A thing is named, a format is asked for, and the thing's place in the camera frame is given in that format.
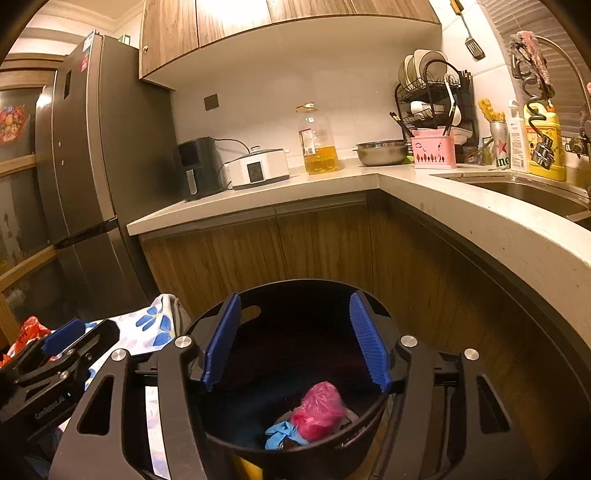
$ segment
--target bottle cap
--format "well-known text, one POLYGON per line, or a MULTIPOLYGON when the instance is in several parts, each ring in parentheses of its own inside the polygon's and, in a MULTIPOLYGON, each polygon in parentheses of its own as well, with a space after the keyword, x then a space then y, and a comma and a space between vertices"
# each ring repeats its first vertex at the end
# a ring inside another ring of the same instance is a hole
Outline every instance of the bottle cap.
POLYGON ((511 116, 513 118, 517 118, 519 117, 519 104, 517 103, 517 100, 509 100, 509 110, 511 110, 511 116))

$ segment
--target wooden lower cabinet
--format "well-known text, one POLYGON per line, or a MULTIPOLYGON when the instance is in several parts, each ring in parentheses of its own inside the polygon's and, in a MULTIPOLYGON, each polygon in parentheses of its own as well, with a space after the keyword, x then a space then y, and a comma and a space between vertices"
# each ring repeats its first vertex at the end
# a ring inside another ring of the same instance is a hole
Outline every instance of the wooden lower cabinet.
POLYGON ((277 215, 289 278, 325 278, 373 291, 371 235, 365 197, 277 215))
POLYGON ((475 348, 545 478, 589 427, 583 388, 533 318, 487 274, 406 214, 368 194, 374 295, 405 333, 442 351, 475 348))
POLYGON ((275 218, 143 239, 142 247, 160 291, 179 297, 192 318, 230 293, 287 278, 275 218))
POLYGON ((545 478, 584 445, 590 425, 564 356, 509 292, 412 209, 380 191, 354 197, 278 206, 275 216, 142 245, 161 291, 193 317, 233 291, 326 278, 372 292, 403 332, 428 345, 475 348, 545 478))

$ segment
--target sink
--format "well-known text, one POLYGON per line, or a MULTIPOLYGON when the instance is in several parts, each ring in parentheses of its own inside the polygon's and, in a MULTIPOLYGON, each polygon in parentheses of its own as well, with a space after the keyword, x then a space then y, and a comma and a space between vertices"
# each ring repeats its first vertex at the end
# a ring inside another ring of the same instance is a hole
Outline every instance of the sink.
POLYGON ((529 175, 514 172, 441 176, 522 200, 591 230, 589 197, 587 192, 579 187, 553 180, 534 180, 529 175))
POLYGON ((548 210, 561 217, 574 215, 575 213, 587 210, 585 205, 575 200, 571 200, 561 194, 549 192, 546 189, 526 183, 515 181, 483 181, 467 183, 486 190, 492 190, 493 192, 508 195, 514 199, 522 200, 523 202, 543 208, 544 210, 548 210))

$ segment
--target pink plastic bag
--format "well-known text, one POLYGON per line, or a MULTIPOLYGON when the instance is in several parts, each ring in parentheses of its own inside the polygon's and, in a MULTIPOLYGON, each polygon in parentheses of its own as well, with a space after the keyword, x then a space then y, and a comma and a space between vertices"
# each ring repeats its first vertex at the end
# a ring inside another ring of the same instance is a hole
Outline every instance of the pink plastic bag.
POLYGON ((321 382, 308 390, 294 410, 291 422, 303 438, 315 442, 334 433, 344 416, 339 391, 332 383, 321 382))

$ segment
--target metal screw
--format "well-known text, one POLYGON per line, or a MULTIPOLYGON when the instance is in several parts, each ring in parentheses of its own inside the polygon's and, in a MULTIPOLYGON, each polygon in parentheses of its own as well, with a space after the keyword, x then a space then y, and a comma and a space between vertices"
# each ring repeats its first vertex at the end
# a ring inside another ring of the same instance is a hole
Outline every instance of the metal screw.
POLYGON ((125 352, 125 350, 123 350, 122 348, 118 348, 117 350, 113 351, 113 353, 111 354, 111 358, 118 362, 120 360, 123 360, 125 358, 125 355, 127 355, 127 352, 125 352))
POLYGON ((413 346, 417 346, 418 340, 412 335, 405 335, 400 339, 400 343, 404 346, 412 348, 413 346))
POLYGON ((174 344, 179 347, 179 348, 185 348, 186 346, 191 345, 191 337, 187 336, 187 335, 183 335, 182 337, 178 337, 175 341, 174 344))
POLYGON ((478 360, 480 358, 480 354, 473 348, 466 348, 466 350, 464 350, 464 356, 468 360, 478 360))

